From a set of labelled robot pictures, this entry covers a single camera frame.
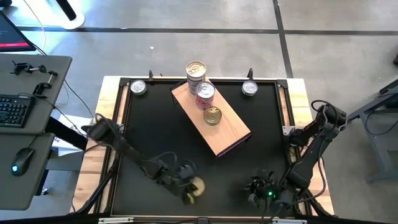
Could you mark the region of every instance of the concrete floor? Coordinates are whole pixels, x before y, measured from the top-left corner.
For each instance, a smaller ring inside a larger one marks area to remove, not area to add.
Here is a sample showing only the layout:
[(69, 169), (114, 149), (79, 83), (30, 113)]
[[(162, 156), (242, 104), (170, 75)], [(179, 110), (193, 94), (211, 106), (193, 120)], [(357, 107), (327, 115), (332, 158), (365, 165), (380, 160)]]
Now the concrete floor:
[[(31, 2), (46, 26), (57, 26), (53, 0)], [(104, 0), (71, 4), (86, 16), (85, 27), (277, 29), (272, 0)], [(279, 0), (285, 30), (398, 31), (395, 0)], [(37, 26), (23, 1), (4, 12), (17, 26)], [(42, 33), (24, 32), (38, 46)], [(398, 35), (286, 35), (294, 78), (304, 78), (309, 100), (330, 101), (346, 112), (372, 100), (383, 86), (398, 78), (392, 60)], [(67, 80), (94, 110), (105, 75), (184, 75), (193, 59), (208, 66), (209, 76), (286, 77), (278, 34), (173, 34), (119, 32), (47, 32), (45, 51), (69, 55)], [(62, 90), (59, 103), (66, 100)], [(88, 116), (71, 95), (60, 106), (66, 114)], [(335, 213), (343, 218), (397, 223), (398, 183), (367, 184), (377, 172), (374, 155), (359, 121), (354, 121), (325, 153), (326, 175)], [(66, 214), (76, 172), (52, 171), (50, 195), (35, 197), (28, 211), (0, 211), (0, 220)]]

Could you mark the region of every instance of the can lid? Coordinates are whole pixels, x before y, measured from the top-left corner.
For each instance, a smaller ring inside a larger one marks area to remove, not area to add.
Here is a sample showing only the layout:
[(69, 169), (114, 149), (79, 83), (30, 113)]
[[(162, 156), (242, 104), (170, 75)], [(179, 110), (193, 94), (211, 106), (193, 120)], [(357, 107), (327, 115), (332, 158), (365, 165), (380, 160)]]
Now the can lid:
[(190, 62), (185, 69), (188, 75), (195, 78), (201, 77), (206, 73), (206, 65), (201, 61)]
[(142, 80), (136, 80), (131, 84), (130, 89), (134, 94), (140, 95), (146, 91), (146, 84)]
[(197, 85), (197, 94), (202, 98), (211, 98), (215, 91), (216, 88), (211, 82), (201, 82)]
[(211, 106), (205, 109), (204, 117), (206, 123), (210, 125), (216, 125), (221, 121), (221, 117), (223, 116), (221, 110), (216, 106)]
[(242, 86), (242, 90), (250, 95), (254, 95), (258, 89), (259, 87), (257, 86), (257, 84), (250, 80), (244, 82)]

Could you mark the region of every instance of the wooden block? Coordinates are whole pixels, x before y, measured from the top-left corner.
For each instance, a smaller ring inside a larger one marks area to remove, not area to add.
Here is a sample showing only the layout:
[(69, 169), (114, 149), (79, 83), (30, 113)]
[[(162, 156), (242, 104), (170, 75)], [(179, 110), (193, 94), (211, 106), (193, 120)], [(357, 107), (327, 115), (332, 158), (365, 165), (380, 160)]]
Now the wooden block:
[(222, 156), (251, 135), (249, 128), (217, 89), (213, 106), (221, 110), (223, 117), (216, 126), (205, 123), (203, 111), (197, 108), (195, 96), (189, 92), (188, 83), (172, 90), (172, 93), (216, 156)]

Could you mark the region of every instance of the black tray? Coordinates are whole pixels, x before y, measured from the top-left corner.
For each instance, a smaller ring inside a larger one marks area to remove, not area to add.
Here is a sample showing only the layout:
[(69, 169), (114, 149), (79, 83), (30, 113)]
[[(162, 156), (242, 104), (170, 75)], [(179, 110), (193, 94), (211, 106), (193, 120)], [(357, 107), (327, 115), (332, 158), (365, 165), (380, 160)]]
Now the black tray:
[[(133, 162), (121, 157), (118, 175), (111, 182), (108, 200), (111, 214), (260, 217), (262, 211), (247, 202), (248, 195), (243, 187), (249, 183), (256, 169), (273, 170), (280, 178), (289, 164), (283, 142), (284, 121), (277, 81), (256, 81), (259, 90), (256, 95), (249, 97), (241, 92), (243, 81), (211, 80), (253, 132), (249, 141), (241, 143), (219, 159), (216, 159), (184, 110), (172, 98), (170, 89), (181, 80), (145, 81), (147, 93), (136, 96), (129, 91), (127, 95), (123, 121), (128, 127), (125, 138), (148, 157), (173, 151), (179, 161), (192, 160), (198, 167), (198, 176), (205, 181), (206, 190), (196, 198), (194, 205), (184, 205), (180, 198), (146, 177)], [(130, 79), (122, 79), (121, 86), (129, 82)], [(173, 163), (171, 155), (162, 159)]]

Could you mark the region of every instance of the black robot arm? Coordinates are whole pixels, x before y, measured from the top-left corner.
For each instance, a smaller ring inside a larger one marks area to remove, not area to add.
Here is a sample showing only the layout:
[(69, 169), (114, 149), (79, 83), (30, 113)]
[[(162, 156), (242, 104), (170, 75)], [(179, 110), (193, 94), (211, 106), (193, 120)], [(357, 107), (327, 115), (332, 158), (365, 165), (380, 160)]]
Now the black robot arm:
[(314, 121), (303, 129), (292, 129), (288, 135), (290, 146), (305, 147), (312, 142), (301, 158), (294, 162), (285, 174), (287, 183), (302, 197), (310, 185), (313, 167), (319, 161), (332, 140), (346, 126), (346, 113), (339, 108), (325, 104), (317, 109)]
[[(316, 109), (313, 106), (316, 102), (323, 102), (324, 105)], [(252, 188), (249, 189), (248, 200), (257, 207), (259, 199), (268, 200), (267, 198), (269, 198), (264, 196), (267, 195), (264, 192), (269, 193), (276, 189), (275, 195), (269, 194), (272, 196), (270, 209), (274, 213), (278, 213), (279, 217), (288, 214), (287, 211), (291, 206), (307, 201), (315, 207), (315, 211), (319, 215), (330, 216), (316, 201), (316, 196), (311, 194), (308, 187), (315, 164), (320, 160), (332, 140), (345, 129), (346, 113), (322, 100), (314, 101), (312, 108), (318, 112), (314, 121), (302, 129), (292, 129), (286, 137), (289, 147), (304, 148), (308, 146), (304, 154), (289, 166), (278, 183), (272, 184), (267, 178), (256, 177), (250, 184)]]
[[(101, 114), (96, 114), (96, 124), (81, 127), (87, 136), (96, 143), (114, 149), (120, 155), (132, 160), (137, 164), (146, 176), (163, 185), (167, 190), (182, 198), (184, 203), (194, 203), (193, 192), (198, 188), (192, 184), (195, 177), (194, 167), (190, 164), (182, 163), (179, 166), (168, 166), (159, 158), (150, 159), (136, 151), (121, 135), (120, 127), (112, 120), (105, 118)], [(99, 184), (94, 194), (85, 203), (82, 209), (76, 213), (87, 213), (93, 206), (95, 200), (103, 191), (106, 183), (116, 173), (116, 163), (112, 165), (106, 177)]]

